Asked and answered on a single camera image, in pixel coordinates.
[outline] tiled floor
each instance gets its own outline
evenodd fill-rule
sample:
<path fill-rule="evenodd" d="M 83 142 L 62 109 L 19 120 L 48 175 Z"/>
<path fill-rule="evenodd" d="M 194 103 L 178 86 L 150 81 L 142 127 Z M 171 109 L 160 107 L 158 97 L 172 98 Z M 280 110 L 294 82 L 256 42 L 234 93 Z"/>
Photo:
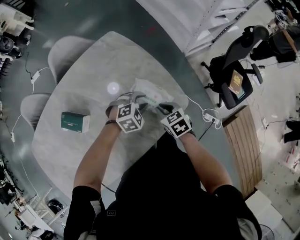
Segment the tiled floor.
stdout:
<path fill-rule="evenodd" d="M 37 15 L 36 29 L 32 32 L 32 42 L 26 50 L 30 52 L 27 68 L 31 72 L 35 73 L 36 70 L 48 66 L 47 56 L 49 50 L 55 41 L 61 37 L 76 35 L 98 40 L 108 31 L 114 30 L 135 41 L 154 56 L 191 98 L 195 99 L 202 94 L 205 96 L 202 105 L 211 107 L 198 77 L 194 74 L 183 54 L 158 23 L 134 0 L 98 0 L 93 1 L 93 4 L 87 4 L 86 1 L 82 0 L 74 0 L 68 4 L 66 3 L 60 0 L 41 0 L 38 2 L 35 11 Z M 188 61 L 202 83 L 205 85 L 209 80 L 207 70 L 200 66 L 203 60 L 209 63 L 211 58 L 225 53 L 230 43 L 241 35 L 244 27 L 256 24 L 265 25 L 272 17 L 271 11 L 261 1 L 238 22 L 238 30 L 224 34 L 208 51 L 189 58 Z M 9 76 L 1 80 L 0 96 L 3 101 L 4 113 L 8 115 L 7 123 L 10 131 L 20 115 L 19 108 L 22 99 L 32 91 L 29 75 L 24 69 L 25 59 L 23 57 L 15 61 L 10 69 Z M 262 61 L 259 65 L 268 65 L 275 61 L 275 59 L 269 59 Z M 272 122 L 287 119 L 290 115 L 295 114 L 295 96 L 300 92 L 300 83 L 297 82 L 299 73 L 300 67 L 297 64 L 292 64 L 283 69 L 278 69 L 277 65 L 266 67 L 263 85 L 258 87 L 253 84 L 254 92 L 244 103 L 249 104 L 251 107 L 260 146 L 263 147 L 261 153 L 263 169 L 266 169 L 271 161 L 283 158 L 290 149 L 290 145 L 280 143 L 283 123 L 273 123 L 265 131 L 261 119 L 265 118 L 268 122 Z M 55 84 L 50 71 L 44 70 L 35 84 L 35 92 L 51 93 L 54 88 Z M 216 94 L 208 91 L 208 95 L 212 102 L 217 100 Z M 189 105 L 188 111 L 194 114 L 193 119 L 200 119 L 199 110 L 196 106 Z M 220 114 L 223 117 L 228 116 L 231 112 L 232 110 L 227 111 L 224 107 L 220 109 Z M 196 134 L 200 134 L 206 128 L 206 125 L 199 125 L 198 121 L 195 121 L 195 126 L 198 126 Z M 35 192 L 24 174 L 20 158 L 33 185 L 42 195 L 53 184 L 31 153 L 30 146 L 33 131 L 20 118 L 15 128 L 16 143 L 14 146 L 6 126 L 0 123 L 0 128 L 1 150 L 9 160 L 20 185 L 25 189 L 25 195 L 30 197 Z M 218 141 L 216 136 L 216 130 L 212 129 L 203 141 L 205 147 L 208 149 L 216 147 L 215 142 Z M 228 152 L 228 149 L 224 146 L 220 146 L 220 148 L 224 152 Z M 111 193 L 106 193 L 107 201 L 112 197 L 109 194 Z M 58 189 L 54 189 L 50 197 L 58 198 L 63 204 L 70 203 L 70 200 Z M 0 205 L 0 222 L 12 233 L 14 239 L 24 239 L 24 232 L 14 229 L 16 220 L 13 214 L 4 218 L 10 210 L 11 206 Z M 53 224 L 52 227 L 58 234 L 62 235 L 63 227 L 59 221 Z"/>

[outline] person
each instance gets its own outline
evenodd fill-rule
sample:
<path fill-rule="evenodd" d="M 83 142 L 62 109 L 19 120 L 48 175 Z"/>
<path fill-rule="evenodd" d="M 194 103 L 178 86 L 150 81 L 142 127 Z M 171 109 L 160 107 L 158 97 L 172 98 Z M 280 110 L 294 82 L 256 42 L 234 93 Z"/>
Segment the person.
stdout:
<path fill-rule="evenodd" d="M 115 201 L 105 208 L 101 185 L 121 132 L 117 111 L 111 109 L 109 121 L 78 166 L 65 240 L 261 239 L 260 226 L 228 172 L 192 133 L 180 137 L 186 153 L 165 133 L 123 174 Z"/>
<path fill-rule="evenodd" d="M 287 121 L 286 126 L 292 131 L 284 134 L 284 143 L 300 140 L 300 121 Z"/>
<path fill-rule="evenodd" d="M 278 30 L 270 35 L 267 41 L 262 41 L 250 54 L 253 61 L 263 60 L 270 57 L 276 57 L 278 62 L 296 61 L 298 51 L 300 50 L 300 25 L 293 23 L 294 18 L 291 12 L 288 12 L 287 29 L 278 26 Z"/>

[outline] cardboard box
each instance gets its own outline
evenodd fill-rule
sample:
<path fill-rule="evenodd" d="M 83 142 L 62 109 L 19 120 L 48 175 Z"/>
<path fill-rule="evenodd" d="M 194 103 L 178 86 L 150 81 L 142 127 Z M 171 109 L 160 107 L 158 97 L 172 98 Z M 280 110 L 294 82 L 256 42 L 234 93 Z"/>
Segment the cardboard box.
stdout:
<path fill-rule="evenodd" d="M 85 133 L 90 127 L 90 116 L 75 112 L 62 112 L 60 127 L 79 133 Z"/>

